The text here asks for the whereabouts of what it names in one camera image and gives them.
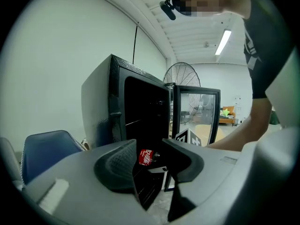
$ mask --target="open safe door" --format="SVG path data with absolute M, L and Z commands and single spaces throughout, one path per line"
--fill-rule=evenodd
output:
M 201 140 L 201 146 L 214 143 L 218 131 L 221 91 L 218 89 L 173 86 L 172 138 L 189 128 Z M 174 188 L 168 173 L 165 191 Z

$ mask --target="orange sofa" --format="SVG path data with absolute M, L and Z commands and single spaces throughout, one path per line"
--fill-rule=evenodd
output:
M 232 125 L 234 125 L 234 121 L 235 121 L 235 113 L 233 112 L 234 106 L 222 108 L 222 110 L 226 110 L 226 109 L 229 111 L 229 115 L 233 115 L 233 118 L 232 119 L 224 119 L 224 118 L 220 117 L 219 123 L 231 123 Z

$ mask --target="black cable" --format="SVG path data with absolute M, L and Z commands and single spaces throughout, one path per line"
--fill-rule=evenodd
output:
M 136 34 L 137 34 L 137 28 L 139 27 L 139 22 L 137 23 L 136 25 L 136 29 L 135 29 L 135 42 L 136 42 Z M 132 59 L 132 64 L 135 63 L 135 44 L 134 44 L 134 47 L 133 47 L 133 59 Z

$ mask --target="blue chair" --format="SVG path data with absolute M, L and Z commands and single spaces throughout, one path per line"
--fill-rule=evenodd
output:
M 67 131 L 30 135 L 25 140 L 21 177 L 26 185 L 65 157 L 84 151 Z

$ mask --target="black t-shirt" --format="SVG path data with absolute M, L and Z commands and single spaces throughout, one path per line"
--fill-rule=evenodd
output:
M 266 98 L 266 89 L 293 49 L 292 37 L 271 0 L 251 0 L 250 18 L 244 20 L 244 24 L 244 54 L 252 80 L 253 99 Z

